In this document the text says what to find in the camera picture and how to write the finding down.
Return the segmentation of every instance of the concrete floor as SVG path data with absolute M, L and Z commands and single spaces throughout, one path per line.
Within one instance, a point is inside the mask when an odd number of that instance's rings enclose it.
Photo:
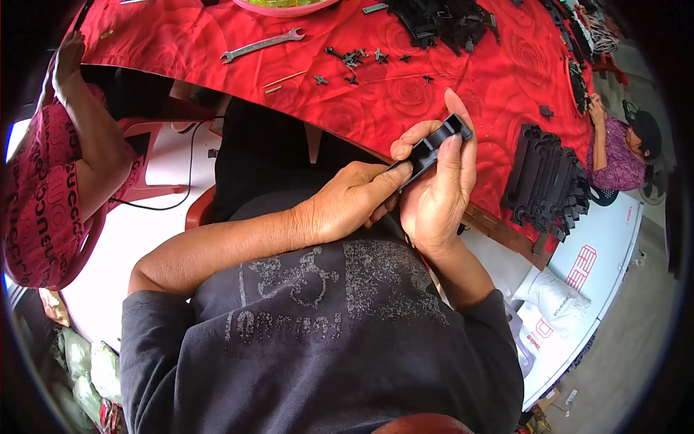
M 568 395 L 573 389 L 578 394 L 569 417 L 557 407 L 547 409 L 553 433 L 615 432 L 649 381 L 659 363 L 675 292 L 663 240 L 663 229 L 644 218 L 638 234 L 638 247 L 647 254 L 643 266 L 634 264 L 627 271 L 590 351 L 561 377 L 555 404 L 566 410 Z

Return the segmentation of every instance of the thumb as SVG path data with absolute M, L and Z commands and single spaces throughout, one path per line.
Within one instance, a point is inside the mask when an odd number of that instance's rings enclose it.
M 463 137 L 455 133 L 443 141 L 439 147 L 439 159 L 434 178 L 434 194 L 436 197 L 455 197 L 460 193 L 460 149 Z
M 393 169 L 376 176 L 373 181 L 362 187 L 368 192 L 374 203 L 381 204 L 412 176 L 412 163 L 405 161 Z

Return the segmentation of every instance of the black cap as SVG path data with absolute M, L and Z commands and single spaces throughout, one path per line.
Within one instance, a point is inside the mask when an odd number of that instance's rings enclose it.
M 641 152 L 649 151 L 648 158 L 658 158 L 663 142 L 660 136 L 660 128 L 655 118 L 649 112 L 639 110 L 631 112 L 627 116 L 627 122 L 634 129 L 635 134 L 641 139 Z

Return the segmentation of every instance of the purple floral shirt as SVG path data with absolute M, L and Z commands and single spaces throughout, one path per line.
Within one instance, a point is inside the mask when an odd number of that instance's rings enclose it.
M 602 190 L 618 190 L 628 192 L 639 188 L 643 183 L 646 165 L 639 160 L 624 143 L 629 125 L 607 115 L 605 121 L 605 150 L 607 151 L 607 167 L 593 172 L 593 145 L 595 130 L 591 135 L 591 146 L 588 149 L 586 173 L 588 180 L 596 188 Z

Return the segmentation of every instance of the table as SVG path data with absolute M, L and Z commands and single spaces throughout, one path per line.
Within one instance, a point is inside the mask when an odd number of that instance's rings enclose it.
M 537 0 L 526 0 L 520 8 L 508 0 L 478 3 L 495 14 L 502 44 L 488 32 L 474 53 L 456 57 L 442 44 L 427 51 L 411 47 L 394 15 L 362 12 L 372 0 L 343 0 L 334 8 L 291 19 L 247 12 L 230 0 L 207 8 L 198 0 L 126 5 L 96 0 L 82 25 L 87 45 L 83 62 L 140 69 L 261 103 L 386 156 L 393 140 L 411 125 L 447 115 L 443 91 L 451 87 L 466 104 L 479 138 L 471 200 L 482 222 L 473 226 L 486 227 L 492 237 L 493 228 L 501 228 L 497 241 L 507 245 L 504 240 L 516 238 L 515 244 L 532 248 L 539 233 L 530 225 L 513 225 L 509 211 L 499 204 L 521 125 L 535 123 L 558 134 L 585 164 L 591 123 L 575 109 L 564 74 L 568 51 L 547 10 Z M 306 33 L 300 42 L 261 49 L 229 65 L 219 60 L 224 51 L 293 27 Z M 341 53 L 366 48 L 370 56 L 356 69 L 359 85 L 343 79 L 351 73 L 325 47 Z M 374 61 L 377 48 L 390 54 L 387 64 Z M 405 54 L 412 56 L 409 63 L 398 60 Z M 264 93 L 263 85 L 306 69 L 306 74 L 279 83 L 282 89 Z M 315 74 L 329 84 L 316 85 Z M 424 75 L 434 80 L 427 83 Z M 584 78 L 592 91 L 590 67 Z M 540 116 L 539 106 L 550 106 L 555 117 Z M 470 213 L 467 217 L 475 220 Z M 546 253 L 556 245 L 552 237 Z M 528 257 L 529 252 L 519 253 Z

